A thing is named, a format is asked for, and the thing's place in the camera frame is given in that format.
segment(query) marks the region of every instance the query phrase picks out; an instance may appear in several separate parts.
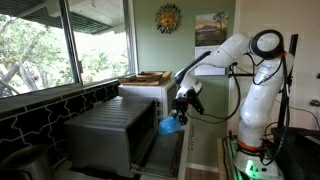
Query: wooden tray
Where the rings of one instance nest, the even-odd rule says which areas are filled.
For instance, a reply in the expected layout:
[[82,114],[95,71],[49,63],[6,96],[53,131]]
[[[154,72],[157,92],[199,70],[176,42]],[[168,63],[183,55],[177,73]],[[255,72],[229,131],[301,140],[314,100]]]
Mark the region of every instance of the wooden tray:
[[128,78],[119,78],[118,80],[122,85],[158,86],[164,81],[168,80],[171,76],[171,71],[143,71],[139,73],[139,75],[152,73],[162,73],[162,76],[151,78],[139,78],[137,76],[133,76]]

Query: green light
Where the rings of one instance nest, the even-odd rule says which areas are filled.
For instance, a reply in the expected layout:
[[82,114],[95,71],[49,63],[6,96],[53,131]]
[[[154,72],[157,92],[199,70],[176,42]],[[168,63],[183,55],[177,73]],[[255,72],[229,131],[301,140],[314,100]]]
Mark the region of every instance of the green light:
[[255,166],[254,161],[248,160],[246,165],[246,174],[251,178],[261,178],[261,174],[258,173],[258,169]]
[[238,180],[243,180],[241,174],[238,175]]

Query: window frame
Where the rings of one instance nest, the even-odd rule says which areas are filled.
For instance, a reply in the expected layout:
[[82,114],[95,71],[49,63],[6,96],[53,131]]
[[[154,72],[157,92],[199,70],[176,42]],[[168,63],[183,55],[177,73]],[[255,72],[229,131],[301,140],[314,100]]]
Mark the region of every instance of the window frame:
[[[116,81],[119,77],[113,77],[105,79],[102,81],[96,81],[92,83],[83,84],[81,78],[81,62],[77,57],[77,49],[75,44],[75,38],[70,23],[70,10],[69,3],[67,0],[57,0],[60,4],[61,9],[61,20],[63,24],[63,29],[65,31],[65,37],[70,57],[71,67],[73,69],[73,76],[75,83],[69,85],[63,85],[59,87],[53,87],[38,91],[33,91],[29,93],[19,94],[11,97],[1,98],[0,99],[0,112],[5,112],[17,107],[26,106],[29,104],[41,102],[44,100],[52,99],[57,96],[62,96],[70,94],[73,92],[78,92],[81,90],[88,89],[90,87],[98,86],[101,84],[107,84]],[[127,36],[127,47],[128,47],[128,59],[129,59],[129,68],[133,70],[132,73],[120,77],[127,77],[134,75],[138,71],[138,62],[137,62],[137,51],[136,51],[136,36],[135,36],[135,23],[134,23],[134,12],[133,12],[133,0],[122,0],[124,8],[124,18],[125,18],[125,32]],[[48,1],[39,4],[38,6],[28,10],[32,13],[40,8],[46,6]]]

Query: cable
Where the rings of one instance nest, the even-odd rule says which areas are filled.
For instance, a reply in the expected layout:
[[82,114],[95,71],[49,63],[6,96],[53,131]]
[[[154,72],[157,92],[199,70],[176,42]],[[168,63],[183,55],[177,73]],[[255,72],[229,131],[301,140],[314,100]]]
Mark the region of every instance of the cable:
[[247,55],[247,56],[249,56],[249,57],[250,57],[251,62],[252,62],[252,64],[253,64],[254,66],[259,66],[263,61],[265,61],[265,59],[262,59],[258,64],[256,64],[256,63],[254,63],[254,61],[253,61],[253,58],[252,58],[251,54],[249,54],[249,53],[245,53],[244,55]]
[[227,163],[226,163],[226,149],[224,147],[224,142],[227,142],[226,140],[229,138],[230,136],[227,136],[227,137],[224,137],[222,139],[222,149],[223,149],[223,165],[224,165],[224,168],[226,170],[226,176],[227,176],[227,180],[229,180],[229,172],[228,172],[228,168],[227,168]]
[[247,73],[247,74],[251,74],[250,72],[246,71],[246,70],[243,70],[242,68],[240,68],[239,66],[235,66],[236,68],[240,69],[241,71]]
[[272,122],[272,123],[268,124],[268,125],[266,126],[266,128],[264,129],[264,137],[265,137],[265,139],[266,139],[267,141],[270,141],[270,140],[267,138],[267,136],[270,135],[270,134],[267,134],[268,128],[269,128],[271,125],[277,124],[277,123],[278,123],[278,122]]
[[[284,53],[282,54],[281,61],[283,64],[283,77],[287,77],[288,70],[287,70],[287,64],[286,64],[286,59],[285,59]],[[287,78],[283,78],[283,79],[284,79],[284,83],[283,83],[282,93],[284,95],[285,103],[287,104],[287,107],[289,107],[289,95],[287,94],[288,93]],[[282,134],[282,137],[281,137],[281,140],[280,140],[280,143],[279,143],[279,146],[278,146],[276,153],[271,158],[264,158],[263,154],[261,154],[261,156],[260,156],[261,164],[263,164],[264,166],[270,165],[276,159],[276,157],[280,153],[280,150],[282,149],[282,146],[286,140],[288,127],[290,124],[290,108],[286,108],[286,115],[287,115],[286,116],[286,126],[284,127],[284,132]],[[264,159],[268,159],[270,161],[268,163],[264,163],[263,162]]]
[[201,119],[201,118],[197,118],[197,117],[194,117],[194,116],[191,116],[187,111],[186,111],[186,114],[191,117],[192,119],[196,119],[196,120],[199,120],[199,121],[202,121],[202,122],[205,122],[205,123],[208,123],[208,124],[220,124],[220,123],[223,123],[225,122],[226,120],[222,120],[222,121],[218,121],[218,122],[212,122],[212,121],[206,121],[204,119]]
[[255,84],[255,85],[261,85],[262,83],[267,82],[269,79],[271,79],[271,78],[279,71],[282,63],[283,63],[283,61],[281,60],[278,68],[277,68],[271,75],[268,75],[267,78],[261,80],[261,81],[258,82],[258,83],[256,83],[256,82],[254,81],[254,77],[252,76],[252,82],[253,82],[253,84]]
[[316,115],[314,115],[311,111],[308,111],[308,110],[305,110],[305,109],[300,109],[300,108],[295,108],[295,107],[292,107],[292,106],[289,106],[291,109],[294,109],[294,110],[298,110],[298,111],[304,111],[304,112],[308,112],[310,113],[313,117],[314,117],[314,120],[316,121],[317,125],[318,125],[318,128],[319,128],[319,131],[320,131],[320,124],[319,124],[319,121],[318,121],[318,118],[316,117]]
[[234,82],[236,84],[236,88],[237,88],[237,92],[238,92],[238,99],[237,99],[237,105],[236,105],[236,108],[233,110],[233,112],[227,116],[227,117],[218,117],[218,116],[214,116],[214,115],[210,115],[210,114],[203,114],[204,116],[209,116],[209,117],[213,117],[213,118],[216,118],[216,119],[223,119],[223,121],[220,121],[220,122],[217,122],[217,123],[213,123],[213,124],[218,124],[218,123],[222,123],[228,119],[230,119],[233,115],[236,114],[236,112],[238,111],[239,109],[239,106],[240,106],[240,101],[241,101],[241,93],[240,93],[240,85],[239,85],[239,82],[238,82],[238,79],[236,77],[236,75],[234,74],[234,69],[233,69],[234,66],[230,66],[231,68],[231,73],[232,73],[232,76],[234,78]]

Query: window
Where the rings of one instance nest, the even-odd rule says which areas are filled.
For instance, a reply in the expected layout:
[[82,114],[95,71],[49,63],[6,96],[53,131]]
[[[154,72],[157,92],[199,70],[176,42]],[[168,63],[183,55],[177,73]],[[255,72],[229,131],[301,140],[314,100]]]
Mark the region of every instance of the window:
[[0,98],[135,71],[127,0],[15,0],[0,6]]

